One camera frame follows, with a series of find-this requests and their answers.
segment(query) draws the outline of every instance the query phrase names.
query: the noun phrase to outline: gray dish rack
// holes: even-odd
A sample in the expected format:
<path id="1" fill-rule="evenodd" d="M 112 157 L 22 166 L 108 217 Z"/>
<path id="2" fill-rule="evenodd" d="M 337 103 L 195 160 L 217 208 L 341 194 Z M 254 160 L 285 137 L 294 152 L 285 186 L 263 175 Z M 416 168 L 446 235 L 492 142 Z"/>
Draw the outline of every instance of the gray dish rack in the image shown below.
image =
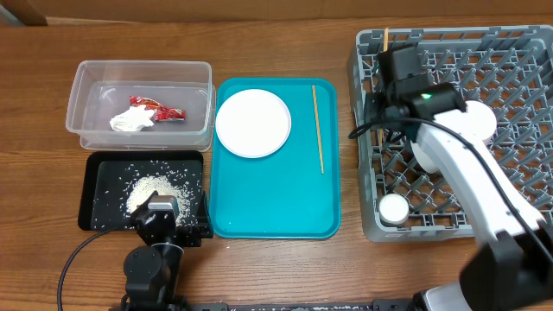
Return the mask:
<path id="1" fill-rule="evenodd" d="M 492 107 L 498 129 L 488 148 L 519 192 L 551 223 L 553 28 L 390 30 L 388 48 L 410 43 L 418 44 L 423 70 L 432 83 L 450 82 L 465 100 Z M 366 94 L 377 91 L 377 54 L 383 46 L 383 30 L 360 31 L 347 63 L 358 126 L 365 122 Z M 366 109 L 371 113 L 375 107 Z M 375 242 L 472 237 L 469 219 L 443 177 L 429 175 L 417 165 L 410 143 L 380 144 L 379 137 L 371 131 L 358 138 L 365 235 Z M 377 201 L 389 193 L 401 194 L 410 203 L 409 220 L 402 228 L 380 222 Z"/>

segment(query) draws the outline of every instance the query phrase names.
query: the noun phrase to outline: wooden chopstick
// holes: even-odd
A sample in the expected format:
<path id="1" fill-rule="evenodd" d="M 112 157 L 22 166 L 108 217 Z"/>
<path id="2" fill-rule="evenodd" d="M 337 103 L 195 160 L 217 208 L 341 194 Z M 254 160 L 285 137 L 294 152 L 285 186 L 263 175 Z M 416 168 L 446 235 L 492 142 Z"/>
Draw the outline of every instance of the wooden chopstick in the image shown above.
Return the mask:
<path id="1" fill-rule="evenodd" d="M 382 47 L 382 51 L 386 52 L 388 50 L 388 36 L 389 36 L 390 30 L 386 27 L 384 29 L 384 46 Z M 378 146 L 382 148 L 382 143 L 384 141 L 384 130 L 378 131 Z"/>
<path id="2" fill-rule="evenodd" d="M 325 166 L 322 161 L 321 128 L 319 127 L 319 107 L 317 106 L 317 91 L 313 88 L 313 104 L 315 105 L 315 124 L 317 126 L 317 140 L 319 142 L 319 160 L 321 161 L 321 174 L 325 174 Z"/>

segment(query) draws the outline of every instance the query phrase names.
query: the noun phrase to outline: white tissue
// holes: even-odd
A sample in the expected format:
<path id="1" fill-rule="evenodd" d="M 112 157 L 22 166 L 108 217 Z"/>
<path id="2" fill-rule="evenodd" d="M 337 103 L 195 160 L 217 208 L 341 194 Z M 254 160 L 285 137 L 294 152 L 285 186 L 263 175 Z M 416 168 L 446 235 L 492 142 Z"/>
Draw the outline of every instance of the white tissue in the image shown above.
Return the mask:
<path id="1" fill-rule="evenodd" d="M 131 106 L 128 111 L 116 115 L 110 120 L 110 125 L 116 131 L 140 131 L 144 127 L 154 125 L 151 118 L 155 110 L 146 110 L 146 106 Z"/>

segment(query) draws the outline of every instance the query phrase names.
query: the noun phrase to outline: plastic container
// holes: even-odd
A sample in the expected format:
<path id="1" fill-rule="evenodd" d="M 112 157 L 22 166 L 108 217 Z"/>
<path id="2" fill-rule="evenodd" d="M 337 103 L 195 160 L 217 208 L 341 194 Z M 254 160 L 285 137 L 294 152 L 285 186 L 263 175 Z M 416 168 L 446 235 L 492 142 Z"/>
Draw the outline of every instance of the plastic container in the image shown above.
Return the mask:
<path id="1" fill-rule="evenodd" d="M 112 117 L 129 109 L 130 96 L 152 98 L 186 111 L 186 120 L 156 122 L 117 132 Z M 80 63 L 67 107 L 67 130 L 92 150 L 192 149 L 213 138 L 215 91 L 211 66 L 201 61 L 86 60 Z"/>
<path id="2" fill-rule="evenodd" d="M 417 44 L 434 84 L 452 83 L 465 100 L 491 107 L 497 130 L 488 148 L 520 193 L 553 221 L 553 28 L 509 26 L 391 29 L 388 48 Z M 347 70 L 356 125 L 365 122 L 368 92 L 378 91 L 377 54 L 384 31 L 357 34 Z M 419 168 L 410 144 L 378 145 L 376 132 L 358 138 L 359 196 L 365 235 L 375 242 L 437 241 L 472 237 L 470 219 L 440 174 Z M 402 227 L 385 226 L 378 199 L 401 194 L 410 215 Z"/>

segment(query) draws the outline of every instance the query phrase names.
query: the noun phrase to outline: food wrapper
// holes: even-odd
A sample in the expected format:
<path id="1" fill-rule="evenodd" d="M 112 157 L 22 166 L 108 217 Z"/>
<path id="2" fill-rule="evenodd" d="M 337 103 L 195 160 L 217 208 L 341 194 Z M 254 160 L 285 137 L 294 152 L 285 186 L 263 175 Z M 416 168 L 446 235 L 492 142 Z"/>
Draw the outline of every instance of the food wrapper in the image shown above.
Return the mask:
<path id="1" fill-rule="evenodd" d="M 186 112 L 176 108 L 166 107 L 154 99 L 139 96 L 130 97 L 130 105 L 134 107 L 145 106 L 146 110 L 155 110 L 154 121 L 180 121 L 184 120 Z"/>

